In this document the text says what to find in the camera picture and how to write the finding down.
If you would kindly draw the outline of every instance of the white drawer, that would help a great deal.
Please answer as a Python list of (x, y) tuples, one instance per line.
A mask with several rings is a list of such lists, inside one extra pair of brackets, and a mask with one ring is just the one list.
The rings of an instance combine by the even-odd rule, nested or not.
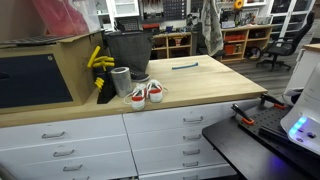
[(234, 115), (231, 106), (239, 104), (251, 108), (258, 104), (257, 99), (214, 103), (207, 105), (170, 108), (155, 111), (135, 112), (123, 115), (129, 134), (209, 125)]
[(122, 116), (104, 116), (0, 129), (1, 149), (126, 134)]
[(202, 136), (202, 129), (206, 126), (178, 128), (162, 131), (129, 134), (132, 150), (174, 146), (195, 142), (206, 142)]
[(69, 160), (49, 161), (21, 166), (12, 166), (9, 171), (17, 179), (52, 179), (53, 177), (91, 177), (103, 174), (105, 179), (136, 176), (131, 152), (121, 152), (75, 158)]
[(235, 175), (236, 172), (228, 165), (221, 164), (201, 168), (192, 168), (178, 171), (170, 171), (157, 174), (139, 176), (140, 180), (200, 180), (222, 176)]
[(3, 150), (0, 163), (15, 166), (121, 151), (130, 151), (126, 135)]
[(138, 150), (133, 156), (139, 175), (226, 163), (206, 143)]

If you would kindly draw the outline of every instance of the machine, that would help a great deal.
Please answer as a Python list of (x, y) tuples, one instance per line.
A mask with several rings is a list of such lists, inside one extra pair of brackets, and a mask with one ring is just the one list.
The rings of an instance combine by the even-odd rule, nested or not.
[(318, 64), (291, 111), (281, 119), (290, 141), (320, 155), (320, 64)]

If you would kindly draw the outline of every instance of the hanging cloth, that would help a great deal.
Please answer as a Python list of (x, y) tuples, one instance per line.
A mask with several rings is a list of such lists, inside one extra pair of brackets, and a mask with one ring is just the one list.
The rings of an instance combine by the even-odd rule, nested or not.
[(204, 0), (201, 12), (202, 34), (209, 56), (223, 49), (223, 38), (215, 0)]

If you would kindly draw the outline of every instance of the black chair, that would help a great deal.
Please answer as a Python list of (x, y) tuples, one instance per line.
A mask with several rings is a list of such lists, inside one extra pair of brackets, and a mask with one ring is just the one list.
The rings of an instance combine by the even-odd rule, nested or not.
[[(201, 54), (201, 55), (205, 55), (205, 54), (208, 54), (208, 49), (207, 49), (207, 45), (205, 43), (205, 38), (204, 38), (204, 36), (202, 34), (202, 23), (199, 22), (197, 24), (197, 26), (198, 26), (198, 35), (197, 35), (196, 53), (197, 54)], [(211, 57), (216, 59), (217, 57), (225, 56), (225, 55), (226, 55), (226, 52), (222, 49), (222, 50), (219, 50), (218, 52), (216, 52)]]
[(303, 28), (301, 28), (300, 31), (298, 31), (294, 37), (281, 37), (274, 40), (271, 43), (271, 45), (269, 45), (266, 49), (263, 50), (263, 54), (268, 53), (269, 57), (273, 56), (273, 59), (258, 62), (256, 64), (256, 67), (258, 67), (260, 64), (271, 64), (272, 67), (270, 71), (273, 71), (274, 66), (278, 64), (280, 66), (287, 67), (287, 71), (289, 71), (291, 69), (291, 66), (285, 64), (283, 61), (277, 61), (277, 58), (278, 56), (290, 56), (296, 51), (301, 39), (312, 27), (313, 21), (314, 12), (310, 12), (307, 17), (306, 25), (304, 25)]

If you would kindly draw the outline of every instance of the red and white sneaker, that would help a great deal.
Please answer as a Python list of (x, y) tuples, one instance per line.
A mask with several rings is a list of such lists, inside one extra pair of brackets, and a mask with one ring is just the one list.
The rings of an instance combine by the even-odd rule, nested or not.
[[(145, 84), (136, 84), (136, 87), (134, 88), (134, 90), (132, 91), (132, 93), (128, 94), (125, 98), (124, 98), (124, 103), (125, 104), (131, 104), (131, 108), (134, 111), (140, 111), (144, 108), (146, 102), (145, 102), (145, 96), (146, 96), (146, 85)], [(126, 102), (126, 98), (132, 96), (131, 97), (131, 103)]]
[(147, 97), (150, 98), (150, 101), (153, 103), (159, 103), (162, 101), (163, 95), (162, 90), (166, 89), (162, 84), (155, 80), (151, 79), (147, 84)]

